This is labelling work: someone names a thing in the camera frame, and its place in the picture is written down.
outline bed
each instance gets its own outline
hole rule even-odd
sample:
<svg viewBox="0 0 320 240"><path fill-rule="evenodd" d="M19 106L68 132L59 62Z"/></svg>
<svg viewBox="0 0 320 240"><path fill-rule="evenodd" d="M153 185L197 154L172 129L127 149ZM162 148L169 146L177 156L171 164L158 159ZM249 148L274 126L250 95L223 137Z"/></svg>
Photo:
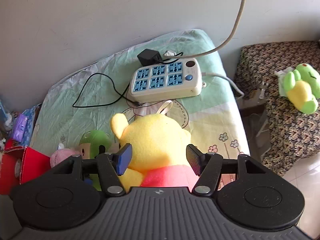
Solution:
<svg viewBox="0 0 320 240"><path fill-rule="evenodd" d="M158 50L161 54L171 50L190 55L213 49L214 44L209 36L199 29L173 32L102 58L65 77L48 91L30 146L50 156L59 142L63 142L68 148L75 147L81 136L93 129L110 134L116 143L109 126L109 120L115 113L124 113L129 122L139 115L155 113L163 102L135 108L125 99L121 99L105 107L72 107L88 77L96 72L109 75L117 90L122 92L134 71L141 67L137 55L146 48ZM218 52L197 60L203 72L225 75ZM173 107L167 116L190 131L192 143L204 153L219 153L230 159L236 159L240 153L249 154L243 124L229 83L219 77L209 76L204 77L203 81L207 86L199 96L173 100ZM96 75L84 88L77 105L106 104L117 98L110 80Z"/></svg>

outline pink plush toy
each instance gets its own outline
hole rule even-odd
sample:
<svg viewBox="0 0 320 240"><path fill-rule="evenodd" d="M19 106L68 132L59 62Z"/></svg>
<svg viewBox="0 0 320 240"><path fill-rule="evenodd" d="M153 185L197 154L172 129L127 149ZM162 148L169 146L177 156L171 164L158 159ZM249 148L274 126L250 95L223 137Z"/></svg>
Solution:
<svg viewBox="0 0 320 240"><path fill-rule="evenodd" d="M73 149L59 149L54 152L50 157L50 166L53 168L60 162L64 161L66 158L73 154L80 154L78 151Z"/></svg>

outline stuffed toy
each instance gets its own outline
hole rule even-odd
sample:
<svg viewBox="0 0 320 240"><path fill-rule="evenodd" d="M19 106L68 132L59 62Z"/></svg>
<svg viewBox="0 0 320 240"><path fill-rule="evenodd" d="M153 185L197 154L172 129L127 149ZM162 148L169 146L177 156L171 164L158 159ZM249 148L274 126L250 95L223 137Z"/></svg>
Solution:
<svg viewBox="0 0 320 240"><path fill-rule="evenodd" d="M312 114L318 109L320 75L309 64L300 64L284 77L284 90L295 108Z"/></svg>
<svg viewBox="0 0 320 240"><path fill-rule="evenodd" d="M80 152L74 149L68 149L68 148L62 148L62 149L56 150L50 156L50 166L53 168L54 166L58 165L60 162L69 158L73 154L80 154Z"/></svg>
<svg viewBox="0 0 320 240"><path fill-rule="evenodd" d="M186 158L191 134L173 119L162 114L137 118L131 124L124 114L115 114L111 130L120 146L132 144L132 159L119 179L126 191L130 187L189 187L198 176Z"/></svg>
<svg viewBox="0 0 320 240"><path fill-rule="evenodd" d="M107 152L110 146L111 140L107 133L92 130L81 137L77 150L83 159L94 159L98 154Z"/></svg>

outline plug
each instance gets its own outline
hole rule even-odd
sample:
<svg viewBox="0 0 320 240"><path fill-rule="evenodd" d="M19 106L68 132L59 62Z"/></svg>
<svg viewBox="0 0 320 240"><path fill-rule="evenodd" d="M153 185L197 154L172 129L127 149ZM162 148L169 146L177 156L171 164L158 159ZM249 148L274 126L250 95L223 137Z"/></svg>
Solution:
<svg viewBox="0 0 320 240"><path fill-rule="evenodd" d="M133 104L134 104L135 106L142 106L142 105L143 105L143 104L139 103L138 101L133 102Z"/></svg>
<svg viewBox="0 0 320 240"><path fill-rule="evenodd" d="M162 61L162 57L159 51L152 49L145 49L137 55L142 66L150 66L154 64L159 64Z"/></svg>
<svg viewBox="0 0 320 240"><path fill-rule="evenodd" d="M175 53L174 51L166 50L165 53L163 54L163 56L170 57L170 56L175 56L176 54L177 53Z"/></svg>

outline pink plush shirt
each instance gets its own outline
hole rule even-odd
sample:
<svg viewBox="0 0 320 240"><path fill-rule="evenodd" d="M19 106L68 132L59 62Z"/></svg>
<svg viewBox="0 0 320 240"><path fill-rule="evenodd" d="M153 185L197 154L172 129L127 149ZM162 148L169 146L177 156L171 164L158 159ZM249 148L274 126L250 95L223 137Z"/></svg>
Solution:
<svg viewBox="0 0 320 240"><path fill-rule="evenodd" d="M141 187L189 187L191 191L199 177L186 165L173 165L151 170Z"/></svg>

